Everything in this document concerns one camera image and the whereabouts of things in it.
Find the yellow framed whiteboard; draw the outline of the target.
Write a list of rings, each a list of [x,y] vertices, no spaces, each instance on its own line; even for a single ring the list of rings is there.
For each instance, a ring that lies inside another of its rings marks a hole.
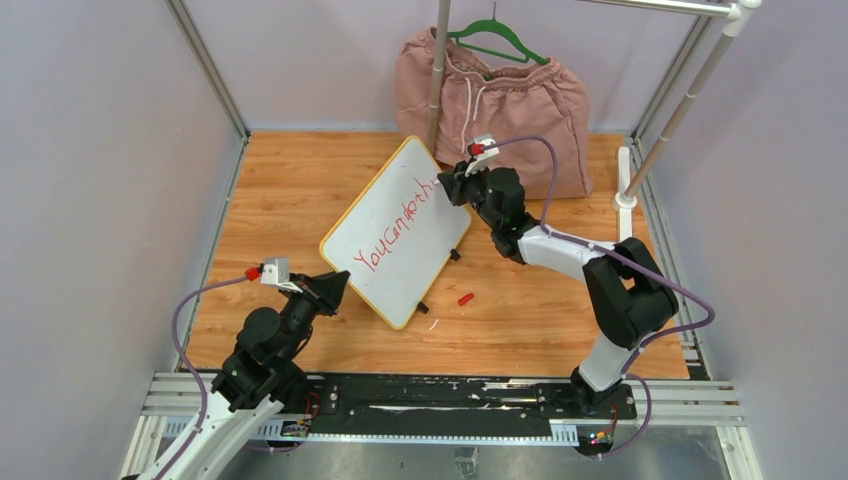
[[[322,239],[319,253],[391,328],[404,328],[468,232],[471,213],[430,183],[439,165],[407,137]]]

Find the green clothes hanger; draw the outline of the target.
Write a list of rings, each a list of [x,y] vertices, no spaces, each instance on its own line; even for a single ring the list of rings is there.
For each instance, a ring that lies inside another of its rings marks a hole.
[[[510,47],[510,50],[502,51],[467,42],[468,38],[481,34],[492,35],[503,40]],[[475,20],[460,30],[449,31],[447,38],[468,50],[520,64],[534,63],[543,66],[550,63],[548,57],[528,48],[511,27],[497,19],[496,1],[493,1],[492,14],[489,18]]]

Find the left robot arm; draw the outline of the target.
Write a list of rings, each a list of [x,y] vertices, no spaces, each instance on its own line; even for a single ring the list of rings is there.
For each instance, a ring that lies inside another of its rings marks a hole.
[[[337,314],[350,279],[346,270],[309,276],[290,271],[286,258],[248,268],[239,282],[259,281],[287,299],[280,310],[251,311],[233,352],[206,384],[190,361],[184,363],[200,390],[200,406],[168,449],[140,473],[142,479],[215,479],[247,447],[259,427],[279,413],[304,404],[312,417],[317,395],[295,359],[318,316]]]

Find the pink shorts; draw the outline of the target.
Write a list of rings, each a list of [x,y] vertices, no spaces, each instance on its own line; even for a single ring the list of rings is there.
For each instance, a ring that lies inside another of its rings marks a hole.
[[[434,156],[454,165],[475,137],[512,139],[492,165],[515,169],[527,198],[584,197],[593,189],[589,113],[585,85],[560,62],[492,67],[449,41]]]

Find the red marker cap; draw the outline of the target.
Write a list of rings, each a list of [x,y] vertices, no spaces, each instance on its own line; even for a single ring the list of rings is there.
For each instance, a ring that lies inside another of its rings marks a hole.
[[[464,305],[466,305],[469,301],[471,301],[474,297],[475,297],[475,295],[474,295],[473,293],[468,293],[468,294],[466,294],[466,295],[462,296],[462,297],[461,297],[461,298],[457,301],[457,304],[458,304],[459,306],[464,306]]]

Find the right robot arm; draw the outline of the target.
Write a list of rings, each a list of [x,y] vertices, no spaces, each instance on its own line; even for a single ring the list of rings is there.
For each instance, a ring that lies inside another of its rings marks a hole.
[[[437,176],[450,203],[470,206],[490,228],[498,253],[582,281],[600,334],[570,377],[567,401],[584,417],[611,403],[640,343],[660,331],[679,303],[646,245],[637,238],[594,243],[553,230],[526,209],[513,168],[469,171],[460,162]]]

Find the clothes rack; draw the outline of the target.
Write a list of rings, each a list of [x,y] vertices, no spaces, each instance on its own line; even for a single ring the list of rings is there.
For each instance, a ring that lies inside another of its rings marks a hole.
[[[631,145],[622,147],[617,154],[617,192],[613,205],[617,216],[617,239],[633,234],[633,211],[637,207],[636,195],[647,180],[656,161],[661,157],[672,136],[703,90],[711,74],[724,57],[733,40],[743,31],[762,5],[757,0],[687,2],[687,1],[616,1],[616,6],[625,6],[661,12],[693,15],[697,19],[686,35],[682,46],[673,58],[666,74],[655,90],[649,104],[631,134]],[[690,57],[695,53],[709,27],[719,20],[724,21],[721,36],[711,49],[683,97],[669,116],[649,152],[641,152],[641,138],[655,123],[657,114],[667,102],[670,93],[682,77]]]

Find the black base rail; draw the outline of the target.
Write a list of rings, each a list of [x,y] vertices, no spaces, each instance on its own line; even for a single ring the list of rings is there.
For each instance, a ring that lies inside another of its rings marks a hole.
[[[540,439],[562,421],[579,428],[634,420],[632,389],[602,400],[567,378],[322,373],[277,412],[310,422],[309,435],[371,438]]]

